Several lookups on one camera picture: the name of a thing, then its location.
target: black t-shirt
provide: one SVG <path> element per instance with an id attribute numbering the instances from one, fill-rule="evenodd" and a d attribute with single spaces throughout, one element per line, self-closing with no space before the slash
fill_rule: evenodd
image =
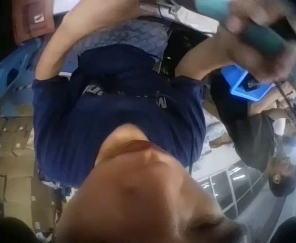
<path id="1" fill-rule="evenodd" d="M 247 166 L 264 172 L 275 150 L 273 120 L 262 113 L 248 117 L 248 100 L 232 95 L 220 74 L 211 76 L 211 96 L 237 154 Z"/>

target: white wall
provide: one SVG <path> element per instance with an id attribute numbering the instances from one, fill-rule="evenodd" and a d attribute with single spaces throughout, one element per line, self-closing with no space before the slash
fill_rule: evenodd
<path id="1" fill-rule="evenodd" d="M 195 180 L 207 177 L 230 167 L 238 161 L 240 161 L 240 157 L 235 152 L 233 144 L 223 145 L 219 148 L 212 149 L 210 154 L 201 157 L 194 164 L 192 177 Z"/>

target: window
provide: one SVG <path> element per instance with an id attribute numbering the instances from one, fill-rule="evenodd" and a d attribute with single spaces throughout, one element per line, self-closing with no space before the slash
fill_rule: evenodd
<path id="1" fill-rule="evenodd" d="M 211 182 L 214 188 L 214 197 L 220 204 L 220 207 L 225 209 L 233 202 L 226 171 L 213 176 Z"/>
<path id="2" fill-rule="evenodd" d="M 240 161 L 230 167 L 228 172 L 233 183 L 236 200 L 238 200 L 250 189 L 246 165 Z"/>
<path id="3" fill-rule="evenodd" d="M 211 196 L 213 196 L 211 181 L 209 178 L 206 180 L 200 181 L 199 184 L 206 192 L 208 192 Z"/>
<path id="4" fill-rule="evenodd" d="M 254 195 L 255 196 L 257 196 L 257 194 L 261 191 L 261 189 L 265 185 L 266 181 L 267 181 L 266 176 L 265 175 L 262 175 L 262 177 L 260 178 L 260 180 L 257 181 L 257 183 L 253 186 L 253 192 L 254 192 Z"/>
<path id="5" fill-rule="evenodd" d="M 261 172 L 257 169 L 246 167 L 246 171 L 249 174 L 250 182 L 252 185 L 255 184 L 255 182 L 261 177 Z"/>
<path id="6" fill-rule="evenodd" d="M 237 210 L 238 215 L 245 211 L 245 209 L 251 204 L 254 200 L 254 194 L 252 191 L 248 191 L 240 200 L 237 201 Z"/>
<path id="7" fill-rule="evenodd" d="M 231 220 L 234 220 L 237 218 L 237 212 L 235 206 L 232 206 L 227 211 L 225 211 L 225 216 Z"/>

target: teal tool handle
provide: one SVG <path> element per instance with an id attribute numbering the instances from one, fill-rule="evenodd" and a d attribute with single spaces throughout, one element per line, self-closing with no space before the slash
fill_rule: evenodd
<path id="1" fill-rule="evenodd" d="M 189 0 L 195 1 L 197 11 L 209 18 L 223 23 L 229 16 L 228 0 Z M 266 55 L 277 54 L 284 48 L 285 40 L 267 27 L 249 24 L 242 34 L 243 40 Z M 296 66 L 292 71 L 296 82 Z"/>
<path id="2" fill-rule="evenodd" d="M 223 23 L 229 17 L 228 0 L 195 0 L 197 11 Z M 270 28 L 249 24 L 242 33 L 245 42 L 264 54 L 275 54 L 284 48 L 284 39 Z"/>

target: red bag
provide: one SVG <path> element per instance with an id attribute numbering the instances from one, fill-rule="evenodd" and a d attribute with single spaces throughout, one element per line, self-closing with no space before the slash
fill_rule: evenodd
<path id="1" fill-rule="evenodd" d="M 17 44 L 52 33 L 53 0 L 12 0 L 12 18 Z"/>

